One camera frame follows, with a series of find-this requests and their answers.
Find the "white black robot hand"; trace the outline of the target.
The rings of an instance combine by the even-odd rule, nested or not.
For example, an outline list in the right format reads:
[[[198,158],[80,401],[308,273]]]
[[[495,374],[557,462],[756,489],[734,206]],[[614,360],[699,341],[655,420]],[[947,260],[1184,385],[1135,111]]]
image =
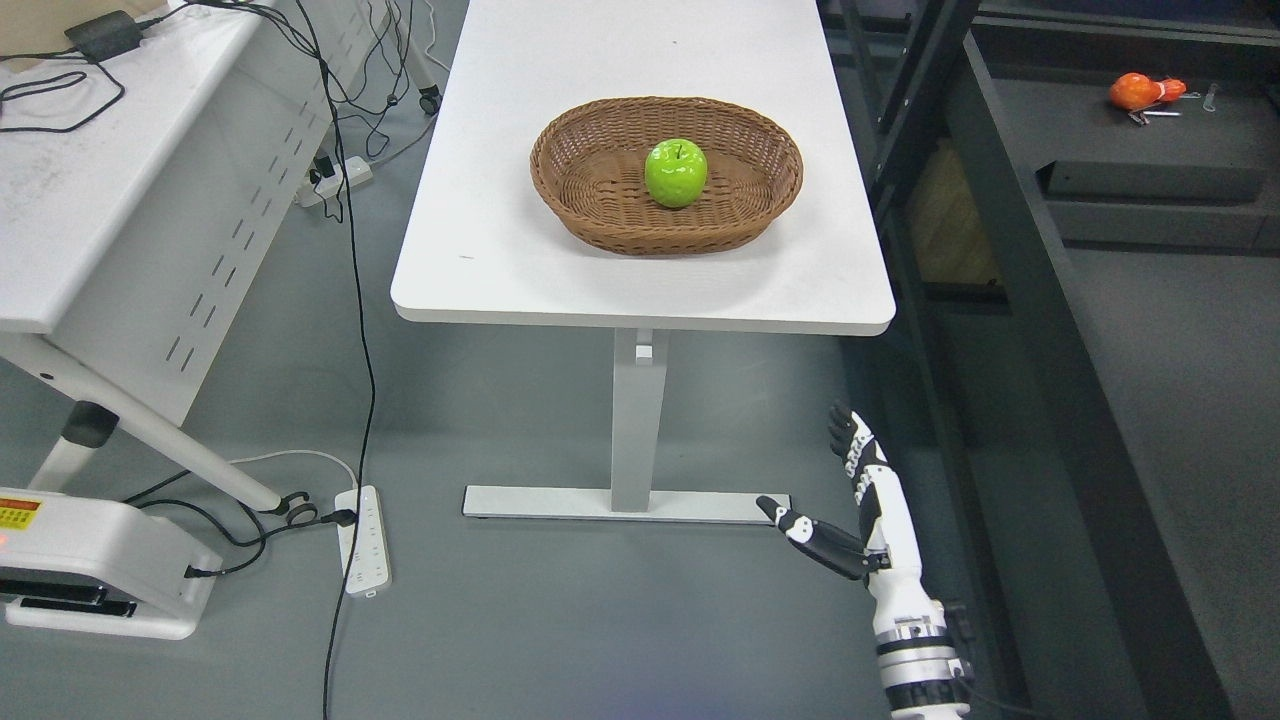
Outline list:
[[[759,495],[755,505],[787,542],[849,580],[861,580],[877,598],[922,583],[922,557],[899,474],[876,433],[854,410],[829,409],[831,448],[852,484],[858,533],[809,518]]]

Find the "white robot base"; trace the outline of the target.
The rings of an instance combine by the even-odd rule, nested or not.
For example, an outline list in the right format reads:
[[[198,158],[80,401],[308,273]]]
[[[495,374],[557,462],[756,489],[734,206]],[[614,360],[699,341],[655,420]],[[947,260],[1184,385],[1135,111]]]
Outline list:
[[[128,503],[5,487],[4,619],[35,626],[179,641],[221,569],[205,543]]]

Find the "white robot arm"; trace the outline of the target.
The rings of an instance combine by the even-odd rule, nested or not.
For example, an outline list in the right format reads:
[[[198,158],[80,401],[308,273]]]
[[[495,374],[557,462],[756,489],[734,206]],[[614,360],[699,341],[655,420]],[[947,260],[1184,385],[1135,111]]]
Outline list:
[[[963,719],[970,693],[966,671],[945,620],[916,577],[882,570],[868,582],[877,667],[892,719]]]

